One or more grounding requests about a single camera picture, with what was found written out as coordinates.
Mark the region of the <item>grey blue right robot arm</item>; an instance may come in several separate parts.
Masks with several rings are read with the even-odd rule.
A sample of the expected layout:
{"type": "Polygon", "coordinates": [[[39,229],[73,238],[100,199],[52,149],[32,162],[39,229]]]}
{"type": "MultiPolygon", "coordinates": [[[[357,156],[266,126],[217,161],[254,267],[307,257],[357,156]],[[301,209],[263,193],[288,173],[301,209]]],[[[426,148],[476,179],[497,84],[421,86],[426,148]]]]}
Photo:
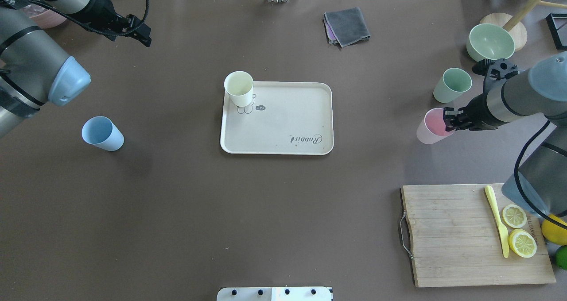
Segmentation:
{"type": "Polygon", "coordinates": [[[543,115],[554,125],[529,156],[521,151],[503,194],[542,218],[566,217],[566,53],[520,70],[507,59],[484,59],[474,73],[484,77],[483,92],[458,109],[444,111],[447,130],[495,130],[509,122],[543,115]]]}

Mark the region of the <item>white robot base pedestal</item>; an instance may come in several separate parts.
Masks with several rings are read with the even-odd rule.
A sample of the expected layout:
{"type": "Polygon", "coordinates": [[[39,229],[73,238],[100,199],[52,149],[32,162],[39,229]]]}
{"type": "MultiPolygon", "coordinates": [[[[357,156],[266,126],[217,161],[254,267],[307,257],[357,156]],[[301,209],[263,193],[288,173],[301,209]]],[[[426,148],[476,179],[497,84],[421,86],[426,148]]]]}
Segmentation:
{"type": "Polygon", "coordinates": [[[217,301],[332,301],[331,287],[225,287],[218,291],[217,301]]]}

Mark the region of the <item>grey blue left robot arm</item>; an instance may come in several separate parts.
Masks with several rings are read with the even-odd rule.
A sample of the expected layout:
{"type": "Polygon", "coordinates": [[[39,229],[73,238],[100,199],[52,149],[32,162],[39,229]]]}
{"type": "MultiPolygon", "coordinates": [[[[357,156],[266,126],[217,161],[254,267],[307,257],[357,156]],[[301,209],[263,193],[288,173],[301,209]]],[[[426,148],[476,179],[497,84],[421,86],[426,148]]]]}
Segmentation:
{"type": "Polygon", "coordinates": [[[22,11],[29,4],[111,40],[126,36],[151,44],[144,19],[119,15],[111,0],[1,0],[1,136],[36,115],[45,103],[66,105],[91,82],[75,58],[22,11]]]}

